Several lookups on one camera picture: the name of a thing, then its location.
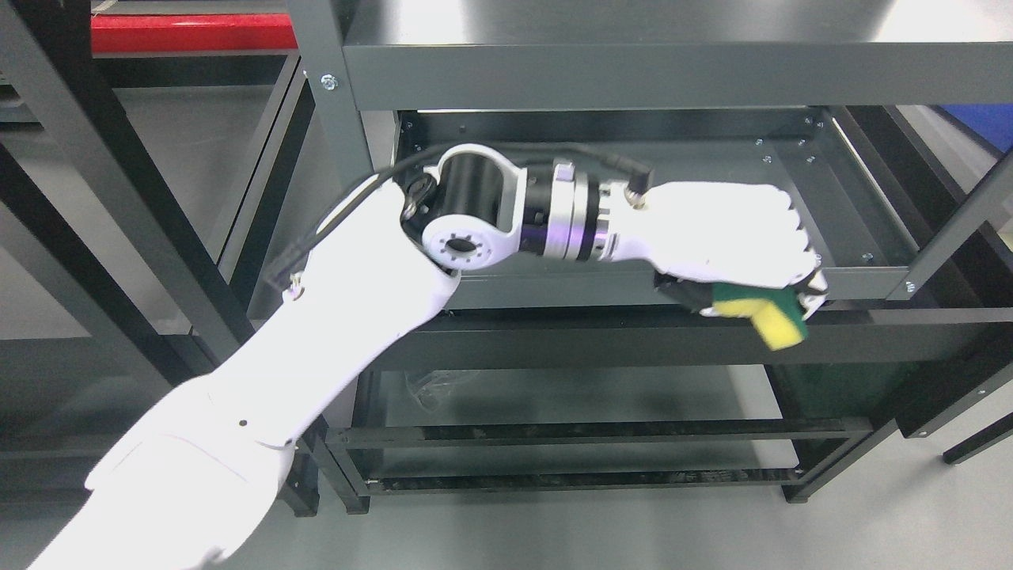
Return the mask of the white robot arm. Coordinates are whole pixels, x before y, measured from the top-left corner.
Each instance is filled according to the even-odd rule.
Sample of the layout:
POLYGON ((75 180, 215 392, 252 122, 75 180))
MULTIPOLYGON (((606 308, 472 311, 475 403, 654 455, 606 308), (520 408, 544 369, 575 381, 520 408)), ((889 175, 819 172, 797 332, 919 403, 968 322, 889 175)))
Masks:
POLYGON ((206 569, 263 522, 297 442, 350 380, 440 313, 463 270, 607 249, 607 201, 575 156, 641 197, 651 167, 578 143, 435 147, 362 181, 279 261, 283 304, 212 372, 171 389, 85 481, 32 569, 206 569))

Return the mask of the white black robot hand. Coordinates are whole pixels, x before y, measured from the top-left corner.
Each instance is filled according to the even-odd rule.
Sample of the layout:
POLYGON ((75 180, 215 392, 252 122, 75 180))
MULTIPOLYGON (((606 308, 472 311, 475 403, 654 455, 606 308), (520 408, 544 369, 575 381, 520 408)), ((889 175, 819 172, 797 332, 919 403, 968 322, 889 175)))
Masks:
POLYGON ((644 260, 659 274, 695 283, 791 288, 802 315, 821 308, 829 284, 821 257, 788 192, 770 184, 673 181, 636 205, 612 208, 605 260, 644 260))

